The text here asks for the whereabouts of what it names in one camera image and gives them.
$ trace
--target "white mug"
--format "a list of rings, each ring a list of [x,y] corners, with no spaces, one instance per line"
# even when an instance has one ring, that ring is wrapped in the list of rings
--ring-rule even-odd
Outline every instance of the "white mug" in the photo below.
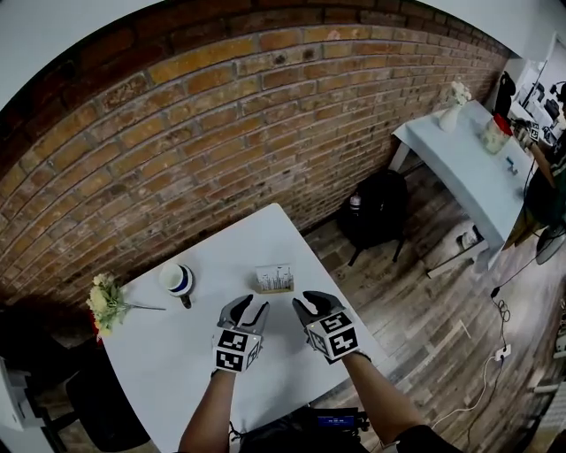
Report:
[[[165,263],[159,273],[159,283],[171,296],[179,297],[185,307],[191,307],[188,293],[195,284],[195,278],[188,266]]]

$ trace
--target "gloved hand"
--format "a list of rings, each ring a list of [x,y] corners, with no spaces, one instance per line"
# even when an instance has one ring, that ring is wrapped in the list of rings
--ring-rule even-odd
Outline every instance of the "gloved hand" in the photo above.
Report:
[[[269,302],[264,303],[254,320],[241,324],[241,316],[249,307],[253,295],[238,297],[225,305],[214,334],[214,360],[217,370],[245,372],[259,356],[262,349],[265,322],[269,313]]]
[[[320,291],[304,291],[302,295],[317,308],[314,314],[299,299],[293,299],[293,308],[314,350],[333,363],[359,349],[354,318],[338,297]]]

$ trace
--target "sleeve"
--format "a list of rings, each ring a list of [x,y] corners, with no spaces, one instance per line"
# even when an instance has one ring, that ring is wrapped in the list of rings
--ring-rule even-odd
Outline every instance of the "sleeve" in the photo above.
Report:
[[[462,453],[426,425],[413,426],[399,434],[396,439],[396,447],[399,453],[415,453],[419,451]]]

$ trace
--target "forearm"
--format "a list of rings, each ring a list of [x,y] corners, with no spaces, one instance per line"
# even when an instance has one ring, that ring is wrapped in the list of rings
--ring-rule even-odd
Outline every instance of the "forearm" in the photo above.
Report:
[[[534,159],[537,161],[537,164],[539,165],[540,171],[542,172],[544,177],[547,179],[548,183],[553,188],[556,188],[555,178],[552,175],[552,171],[550,170],[550,164],[548,163],[547,158],[545,157],[542,150],[536,144],[533,144],[530,147],[530,150],[531,150],[532,155],[534,156]]]
[[[210,380],[180,440],[182,453],[226,453],[235,373],[218,371]]]
[[[354,382],[371,426],[382,442],[391,443],[407,429],[425,423],[408,397],[384,378],[368,359],[359,354],[348,354],[342,362]]]

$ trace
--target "black and white marker cube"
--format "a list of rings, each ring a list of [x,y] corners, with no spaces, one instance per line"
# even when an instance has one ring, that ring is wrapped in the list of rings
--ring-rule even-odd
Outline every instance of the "black and white marker cube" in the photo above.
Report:
[[[331,360],[359,349],[354,321],[344,309],[307,326],[311,346]]]
[[[261,335],[217,327],[214,334],[215,366],[228,372],[245,372],[259,356]]]

